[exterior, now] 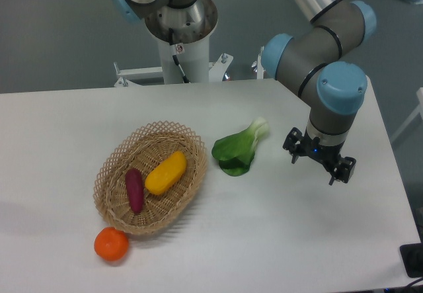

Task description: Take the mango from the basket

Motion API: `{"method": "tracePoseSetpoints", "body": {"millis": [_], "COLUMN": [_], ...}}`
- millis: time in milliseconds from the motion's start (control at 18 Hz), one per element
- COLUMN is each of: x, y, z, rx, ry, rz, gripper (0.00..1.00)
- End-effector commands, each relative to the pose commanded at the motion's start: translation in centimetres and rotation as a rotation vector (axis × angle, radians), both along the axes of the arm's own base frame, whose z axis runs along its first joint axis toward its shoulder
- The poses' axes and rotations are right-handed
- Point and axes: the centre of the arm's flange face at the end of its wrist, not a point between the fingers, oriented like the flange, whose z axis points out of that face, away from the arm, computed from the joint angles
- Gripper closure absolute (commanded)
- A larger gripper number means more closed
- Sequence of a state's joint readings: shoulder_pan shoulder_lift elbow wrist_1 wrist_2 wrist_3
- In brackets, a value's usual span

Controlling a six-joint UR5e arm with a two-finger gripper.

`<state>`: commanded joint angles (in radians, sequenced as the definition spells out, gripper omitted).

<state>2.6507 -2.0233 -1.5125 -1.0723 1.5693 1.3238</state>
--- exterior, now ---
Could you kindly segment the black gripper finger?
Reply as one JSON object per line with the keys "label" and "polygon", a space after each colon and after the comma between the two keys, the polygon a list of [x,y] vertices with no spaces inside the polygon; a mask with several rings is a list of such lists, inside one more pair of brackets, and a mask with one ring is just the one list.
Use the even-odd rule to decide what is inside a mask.
{"label": "black gripper finger", "polygon": [[295,164],[299,157],[303,157],[303,135],[302,132],[294,127],[288,133],[283,143],[283,149],[291,155],[291,163]]}
{"label": "black gripper finger", "polygon": [[356,159],[353,157],[341,157],[338,163],[330,171],[331,178],[329,185],[332,186],[335,181],[348,183],[354,173]]}

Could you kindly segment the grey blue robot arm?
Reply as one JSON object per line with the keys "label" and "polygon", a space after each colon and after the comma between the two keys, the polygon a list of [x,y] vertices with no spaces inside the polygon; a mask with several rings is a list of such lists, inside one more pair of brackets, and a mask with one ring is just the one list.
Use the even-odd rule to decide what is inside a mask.
{"label": "grey blue robot arm", "polygon": [[[165,83],[210,80],[209,38],[217,26],[212,0],[113,0],[128,21],[144,20],[159,45]],[[363,104],[367,76],[342,56],[375,31],[373,9],[361,1],[295,0],[312,30],[300,38],[279,34],[265,45],[265,72],[306,103],[305,131],[293,129],[283,147],[293,159],[310,157],[347,183],[356,160],[340,151]]]}

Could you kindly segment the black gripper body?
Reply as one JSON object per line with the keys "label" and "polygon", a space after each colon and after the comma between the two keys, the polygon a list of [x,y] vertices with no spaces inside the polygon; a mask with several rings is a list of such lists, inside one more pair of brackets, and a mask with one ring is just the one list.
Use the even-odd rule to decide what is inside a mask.
{"label": "black gripper body", "polygon": [[320,163],[327,171],[334,171],[340,161],[340,150],[344,143],[335,146],[324,146],[320,144],[318,137],[311,138],[308,132],[297,146],[300,157],[307,156]]}

